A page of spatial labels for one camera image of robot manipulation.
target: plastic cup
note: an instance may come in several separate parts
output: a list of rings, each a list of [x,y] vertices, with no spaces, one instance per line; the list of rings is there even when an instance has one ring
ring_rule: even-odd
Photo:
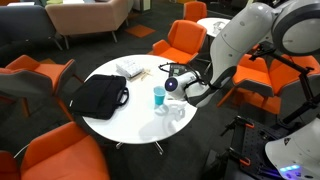
[[[162,86],[156,86],[153,88],[154,101],[156,105],[162,105],[164,97],[166,95],[166,90]]]

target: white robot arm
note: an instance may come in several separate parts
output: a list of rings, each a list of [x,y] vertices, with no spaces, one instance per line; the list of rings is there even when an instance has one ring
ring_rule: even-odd
[[[213,75],[204,83],[197,72],[170,77],[165,83],[169,95],[185,98],[195,107],[205,106],[236,72],[241,57],[254,45],[269,41],[288,55],[307,55],[320,50],[320,2],[288,1],[276,9],[252,3],[238,13],[210,47]]]

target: table top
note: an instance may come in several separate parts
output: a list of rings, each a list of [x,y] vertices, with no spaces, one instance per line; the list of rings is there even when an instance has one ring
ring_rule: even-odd
[[[171,60],[153,55],[124,56],[103,64],[89,77],[94,74],[119,75],[116,64],[125,59],[134,60],[145,70],[150,70],[150,75],[127,81],[129,100],[109,120],[83,117],[84,121],[101,136],[127,144],[160,141],[183,129],[197,108],[186,101],[172,100],[168,95],[163,105],[156,106],[154,103],[153,87],[163,86],[168,78],[168,73],[161,71],[158,66]]]
[[[203,27],[205,27],[207,29],[207,35],[211,36],[211,37],[217,37],[217,35],[219,34],[219,32],[214,32],[214,24],[221,22],[221,26],[220,27],[224,27],[226,26],[230,20],[229,19],[224,19],[224,18],[203,18],[200,19],[197,23],[202,25]]]

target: orange armchair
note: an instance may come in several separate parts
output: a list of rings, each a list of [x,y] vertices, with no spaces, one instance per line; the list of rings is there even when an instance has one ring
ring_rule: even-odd
[[[176,20],[169,31],[168,42],[160,40],[153,44],[153,54],[187,64],[202,47],[207,30],[192,21]]]
[[[58,97],[63,85],[71,76],[79,79],[74,73],[75,61],[69,60],[65,65],[41,64],[29,56],[22,55],[5,68],[0,68],[0,91],[22,97],[23,108],[30,116],[27,97],[49,97],[57,100],[68,119],[73,121],[63,101]]]
[[[0,179],[6,180],[109,180],[99,145],[74,122],[32,140],[20,171],[13,156],[0,151]]]
[[[184,3],[183,19],[197,22],[207,17],[207,5],[201,1],[190,1]]]
[[[262,108],[266,105],[268,97],[281,97],[286,91],[289,91],[294,86],[300,86],[299,72],[282,62],[274,59],[269,67],[262,58],[257,58],[255,61],[249,60],[251,55],[245,54],[237,66],[237,72],[233,76],[234,87],[220,100],[217,104],[220,107],[227,98],[233,94],[237,88],[243,88],[251,92],[256,92],[263,97],[262,102],[254,102]],[[284,58],[290,59],[295,64],[301,67],[312,67],[313,71],[309,72],[309,81],[320,76],[320,65],[313,56],[290,57],[283,55]],[[280,113],[279,103],[273,103],[273,107],[265,107],[271,113]]]

